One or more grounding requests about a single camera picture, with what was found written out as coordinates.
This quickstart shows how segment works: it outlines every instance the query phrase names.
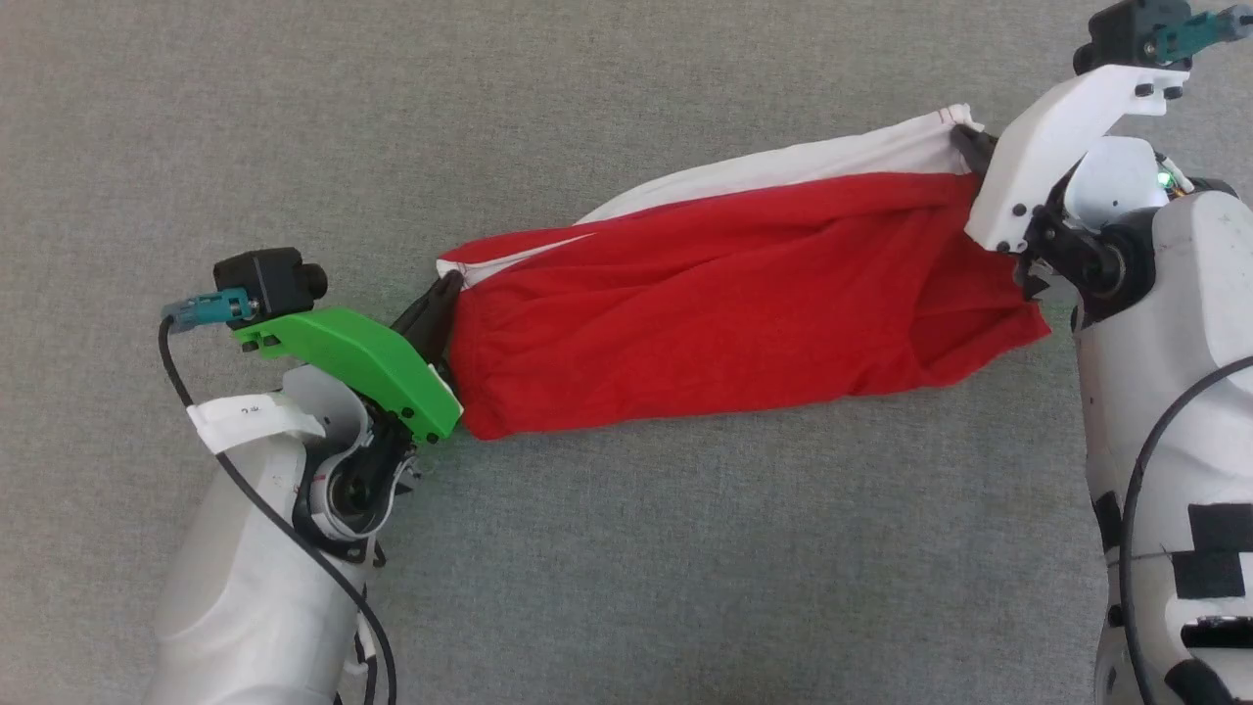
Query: wire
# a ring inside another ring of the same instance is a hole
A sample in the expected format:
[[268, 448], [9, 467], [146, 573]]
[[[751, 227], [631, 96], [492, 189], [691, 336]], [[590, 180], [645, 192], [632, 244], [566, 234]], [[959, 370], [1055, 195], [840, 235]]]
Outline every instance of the wire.
[[[174, 393], [178, 394], [178, 401], [183, 404], [183, 407], [194, 407], [195, 403], [192, 402], [192, 396], [187, 392], [187, 386], [183, 384], [183, 378], [178, 374], [178, 368], [174, 367], [174, 358], [169, 352], [169, 328], [173, 323], [174, 317], [165, 316], [157, 331], [157, 346], [160, 348], [160, 363], [162, 367], [165, 368], [165, 377], [169, 378], [169, 383], [173, 386]], [[292, 543], [298, 546], [301, 551], [303, 551], [309, 558], [313, 560], [315, 563], [318, 565], [320, 569], [326, 571], [326, 575], [331, 576], [331, 580], [333, 580], [336, 585], [338, 585], [343, 592], [348, 595], [348, 599], [357, 606], [357, 610], [361, 610], [361, 615], [366, 617], [366, 622], [370, 625], [371, 631], [373, 631], [375, 636], [378, 637], [378, 650], [382, 652], [383, 666], [387, 669], [387, 705], [396, 705], [396, 657], [392, 655], [391, 642], [387, 641], [387, 632], [383, 631], [383, 625], [378, 621], [378, 616], [375, 615], [375, 611], [366, 602], [366, 597], [351, 582], [348, 582], [348, 579], [343, 577], [343, 574], [341, 574], [335, 566], [331, 565], [330, 561], [326, 560], [325, 556], [322, 556], [321, 551], [313, 548], [307, 541], [301, 538], [301, 536], [296, 533], [296, 530], [279, 517], [278, 512], [276, 512], [259, 495], [257, 495], [257, 491], [253, 490], [252, 485], [249, 485], [242, 475], [239, 475], [239, 470], [234, 467], [231, 458], [227, 458], [226, 453], [218, 453], [214, 458], [218, 460], [222, 470], [226, 471], [227, 476], [236, 483], [239, 491], [243, 492], [244, 497], [252, 502], [257, 511], [264, 515], [271, 523], [278, 527], [278, 531], [283, 532], [287, 538], [292, 540]], [[373, 679], [370, 679], [368, 676], [366, 679], [366, 692], [368, 695], [368, 700], [366, 700], [367, 705], [373, 702], [373, 689], [371, 687], [372, 680]]]
[[1145, 440], [1144, 447], [1140, 450], [1140, 456], [1135, 460], [1135, 468], [1131, 470], [1131, 480], [1126, 485], [1126, 500], [1123, 502], [1123, 538], [1121, 548], [1119, 548], [1118, 556], [1118, 589], [1119, 589], [1119, 602], [1123, 604], [1123, 616], [1126, 626], [1126, 652], [1131, 661], [1131, 671], [1135, 674], [1135, 685], [1140, 689], [1140, 699], [1144, 700], [1144, 705], [1155, 705], [1153, 699], [1153, 690], [1149, 686], [1149, 674], [1144, 665], [1144, 650], [1140, 645], [1140, 632], [1135, 625], [1135, 602], [1133, 601], [1131, 591], [1131, 562], [1134, 557], [1129, 556], [1131, 551], [1131, 537], [1135, 531], [1135, 510], [1139, 507], [1140, 490], [1144, 487], [1144, 475], [1145, 468], [1149, 466], [1149, 460], [1153, 457], [1153, 452], [1158, 450], [1158, 443], [1162, 437], [1165, 436], [1167, 430], [1174, 423], [1175, 417], [1184, 411], [1188, 404], [1192, 404], [1198, 397], [1200, 397], [1205, 391], [1214, 387], [1215, 384], [1225, 381], [1227, 378], [1234, 376], [1235, 373], [1253, 368], [1253, 357], [1237, 361], [1229, 366], [1224, 366], [1213, 373], [1205, 376], [1200, 382], [1188, 388], [1187, 392], [1179, 396], [1170, 407], [1167, 408], [1162, 418], [1149, 432], [1149, 438]]

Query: white fabric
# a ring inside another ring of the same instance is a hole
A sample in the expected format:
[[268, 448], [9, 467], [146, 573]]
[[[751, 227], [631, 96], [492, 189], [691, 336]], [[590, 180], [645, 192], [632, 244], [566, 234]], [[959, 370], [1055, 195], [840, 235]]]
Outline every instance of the white fabric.
[[[575, 224], [618, 218], [670, 203], [841, 175], [885, 172], [970, 173], [966, 162], [949, 140], [950, 131], [959, 124], [984, 129], [984, 125], [971, 118], [970, 105], [950, 105], [866, 134], [794, 144], [677, 172], [637, 185], [588, 213]], [[583, 237], [586, 234], [486, 262], [437, 259], [435, 268], [440, 275], [460, 270], [465, 275], [464, 288], [470, 288], [517, 262]]]

